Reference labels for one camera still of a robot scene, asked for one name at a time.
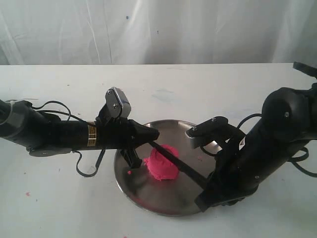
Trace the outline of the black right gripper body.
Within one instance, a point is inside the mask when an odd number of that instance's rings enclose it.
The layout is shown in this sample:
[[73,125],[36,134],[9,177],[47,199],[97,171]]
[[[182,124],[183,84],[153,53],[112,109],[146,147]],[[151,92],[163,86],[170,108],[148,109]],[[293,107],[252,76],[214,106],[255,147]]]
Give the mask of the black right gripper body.
[[241,170],[234,165],[236,155],[229,149],[222,149],[216,156],[215,170],[210,175],[207,189],[216,188],[223,192],[223,202],[219,206],[232,206],[254,194],[258,185],[245,187],[241,182]]

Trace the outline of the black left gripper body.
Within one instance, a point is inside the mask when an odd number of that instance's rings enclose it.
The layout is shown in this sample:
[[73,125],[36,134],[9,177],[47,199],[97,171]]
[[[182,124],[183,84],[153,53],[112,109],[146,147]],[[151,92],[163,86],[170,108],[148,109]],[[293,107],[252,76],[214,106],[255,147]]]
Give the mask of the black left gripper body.
[[95,149],[137,148],[149,140],[149,128],[132,119],[95,120],[97,141]]

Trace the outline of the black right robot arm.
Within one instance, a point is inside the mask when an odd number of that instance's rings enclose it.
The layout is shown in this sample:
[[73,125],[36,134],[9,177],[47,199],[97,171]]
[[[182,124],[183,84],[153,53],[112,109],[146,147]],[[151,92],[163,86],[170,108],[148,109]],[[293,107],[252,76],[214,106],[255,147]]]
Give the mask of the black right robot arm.
[[197,126],[195,136],[203,147],[216,142],[215,169],[195,199],[201,211],[234,205],[252,195],[268,176],[317,138],[317,86],[299,90],[282,87],[267,96],[260,120],[248,132],[228,121],[213,118]]

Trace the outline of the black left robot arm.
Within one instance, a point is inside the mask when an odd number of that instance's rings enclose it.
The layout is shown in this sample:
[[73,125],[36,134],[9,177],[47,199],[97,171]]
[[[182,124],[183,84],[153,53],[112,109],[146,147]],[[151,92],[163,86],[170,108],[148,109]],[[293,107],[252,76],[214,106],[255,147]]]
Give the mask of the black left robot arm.
[[119,149],[131,168],[141,161],[135,149],[158,139],[159,131],[132,119],[114,118],[103,106],[94,122],[36,111],[27,101],[0,103],[1,138],[24,146],[31,156],[48,157],[82,150]]

